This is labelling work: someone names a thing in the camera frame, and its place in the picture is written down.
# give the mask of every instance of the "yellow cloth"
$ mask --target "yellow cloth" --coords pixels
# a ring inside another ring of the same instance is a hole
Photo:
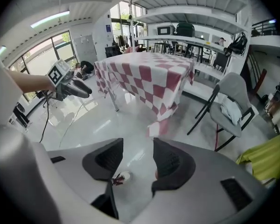
[[[251,162],[253,176],[258,180],[280,178],[280,135],[250,148],[239,156],[237,164]]]

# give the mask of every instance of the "folding chair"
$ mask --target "folding chair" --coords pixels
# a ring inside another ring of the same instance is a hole
[[[245,116],[247,116],[248,114],[251,114],[250,117],[248,118],[248,120],[243,124],[242,127],[240,126],[239,122],[237,125],[234,125],[229,118],[227,118],[225,115],[222,114],[221,104],[214,102],[218,93],[227,95],[227,97],[231,101],[237,102],[237,104],[242,112],[242,119]],[[193,131],[193,129],[198,125],[198,123],[201,121],[201,119],[206,114],[206,112],[209,112],[211,119],[222,127],[217,132],[226,130],[227,132],[232,134],[232,137],[230,139],[228,139],[220,147],[215,149],[215,152],[217,152],[220,149],[222,149],[223,147],[225,147],[232,140],[234,140],[235,137],[240,137],[242,135],[242,130],[248,125],[248,123],[252,120],[252,118],[255,115],[255,113],[252,109],[252,106],[250,104],[250,101],[248,99],[247,88],[246,88],[246,83],[245,83],[244,79],[240,75],[233,73],[233,72],[228,73],[216,85],[209,100],[203,106],[202,110],[196,115],[196,117],[195,117],[196,119],[202,113],[202,111],[204,111],[203,114],[200,116],[200,118],[194,124],[194,126],[190,129],[190,131],[187,133],[187,135],[189,135]]]

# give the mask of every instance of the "red and white checkered tablecloth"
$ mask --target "red and white checkered tablecloth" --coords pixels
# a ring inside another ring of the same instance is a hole
[[[148,135],[158,136],[167,132],[168,118],[178,107],[186,80],[193,84],[194,62],[169,54],[127,53],[95,62],[95,72],[99,92],[106,96],[119,82],[156,113]]]

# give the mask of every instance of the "ceiling light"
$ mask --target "ceiling light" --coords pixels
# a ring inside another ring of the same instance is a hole
[[[65,15],[68,15],[68,14],[70,14],[69,11],[62,12],[62,13],[57,13],[57,14],[52,15],[52,16],[50,16],[50,17],[46,17],[46,18],[44,18],[44,19],[41,19],[40,21],[38,21],[38,22],[36,22],[36,23],[33,23],[33,24],[31,25],[31,27],[32,27],[32,28],[36,28],[37,26],[39,26],[39,25],[41,25],[41,24],[43,24],[43,23],[45,23],[45,22],[48,22],[48,21],[50,21],[50,20],[52,20],[52,19],[55,19],[55,18],[57,18],[57,17],[62,17],[62,16],[65,16]]]
[[[2,47],[0,48],[0,55],[2,54],[3,51],[5,51],[5,49],[6,49],[5,46],[2,46]]]

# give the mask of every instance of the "black bag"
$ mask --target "black bag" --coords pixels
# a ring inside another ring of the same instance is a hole
[[[176,27],[175,35],[195,37],[195,28],[191,23],[181,22]]]
[[[231,43],[228,48],[224,48],[225,56],[229,57],[232,52],[242,55],[245,51],[247,42],[248,39],[242,32],[242,35],[240,35],[233,43]]]

